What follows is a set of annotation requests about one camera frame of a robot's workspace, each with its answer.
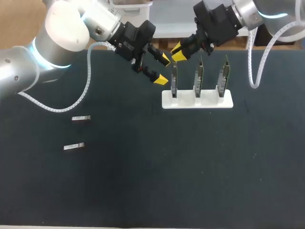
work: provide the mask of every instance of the black table surface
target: black table surface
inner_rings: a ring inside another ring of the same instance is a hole
[[[93,51],[90,89],[74,110],[50,113],[19,95],[1,101],[0,224],[305,227],[305,52],[271,52],[257,90],[246,52],[201,54],[204,89],[214,89],[228,55],[233,109],[164,110],[170,84],[150,83],[111,51]],[[179,63],[180,89],[192,88],[198,59]],[[170,78],[172,66],[146,61]],[[83,52],[30,94],[67,107],[86,75]],[[82,115],[92,120],[71,122]]]

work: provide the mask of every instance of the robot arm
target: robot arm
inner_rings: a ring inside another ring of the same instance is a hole
[[[173,59],[188,60],[201,48],[210,55],[214,46],[221,46],[238,35],[246,27],[249,31],[265,24],[272,35],[295,21],[295,0],[233,0],[233,4],[209,10],[204,1],[193,7],[196,34],[183,39],[172,50]],[[285,32],[279,41],[292,42],[305,37],[302,26]]]
[[[24,92],[36,83],[55,81],[85,49],[89,38],[109,42],[109,48],[132,61],[132,68],[154,83],[167,80],[149,71],[142,59],[150,52],[167,66],[170,61],[154,48],[155,26],[145,21],[139,28],[121,23],[121,15],[105,0],[43,0],[48,8],[36,38],[26,46],[0,51],[0,100]]]

